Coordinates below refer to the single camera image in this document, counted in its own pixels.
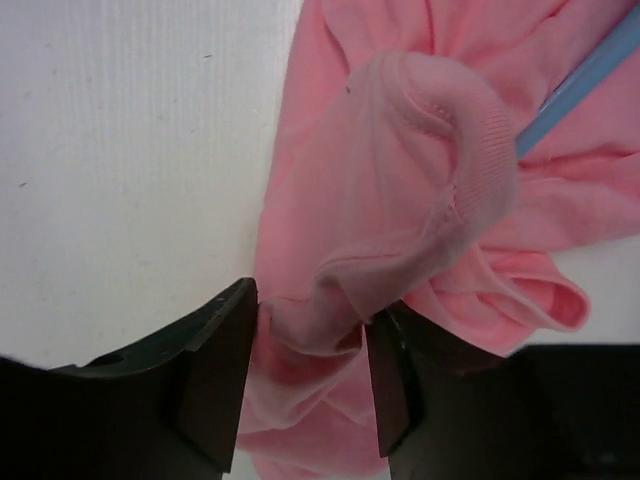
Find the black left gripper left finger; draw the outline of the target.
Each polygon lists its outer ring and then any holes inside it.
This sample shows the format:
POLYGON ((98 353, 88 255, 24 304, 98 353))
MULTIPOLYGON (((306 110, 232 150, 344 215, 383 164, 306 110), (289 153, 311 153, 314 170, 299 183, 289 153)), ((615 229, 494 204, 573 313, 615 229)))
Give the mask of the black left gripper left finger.
POLYGON ((257 323, 242 278, 90 363, 1 361, 5 479, 219 479, 232 466, 257 323))

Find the light blue wire hanger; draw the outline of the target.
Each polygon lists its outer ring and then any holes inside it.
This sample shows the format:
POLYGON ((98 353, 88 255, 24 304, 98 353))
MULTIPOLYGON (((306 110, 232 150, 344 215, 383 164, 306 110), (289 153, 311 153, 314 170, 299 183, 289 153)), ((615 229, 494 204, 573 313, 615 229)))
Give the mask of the light blue wire hanger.
POLYGON ((561 120, 639 48, 639 2, 549 96, 516 137, 523 159, 561 120))

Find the pink t shirt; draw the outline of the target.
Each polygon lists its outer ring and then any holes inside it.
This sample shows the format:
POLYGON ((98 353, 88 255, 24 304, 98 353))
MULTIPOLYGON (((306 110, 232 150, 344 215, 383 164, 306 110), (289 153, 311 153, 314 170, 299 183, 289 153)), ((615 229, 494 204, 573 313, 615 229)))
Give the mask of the pink t shirt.
POLYGON ((639 232, 639 60, 515 139, 629 1, 307 1, 254 262, 238 445, 263 479, 383 469, 362 328, 403 301, 492 354, 573 332, 557 251, 639 232))

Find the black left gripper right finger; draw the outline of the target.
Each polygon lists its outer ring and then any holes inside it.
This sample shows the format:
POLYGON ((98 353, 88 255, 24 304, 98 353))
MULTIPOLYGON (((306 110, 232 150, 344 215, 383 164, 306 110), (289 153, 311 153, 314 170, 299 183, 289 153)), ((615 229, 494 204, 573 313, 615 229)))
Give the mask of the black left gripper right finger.
POLYGON ((365 329, 380 455, 394 479, 635 479, 639 349, 479 349, 408 306, 365 329))

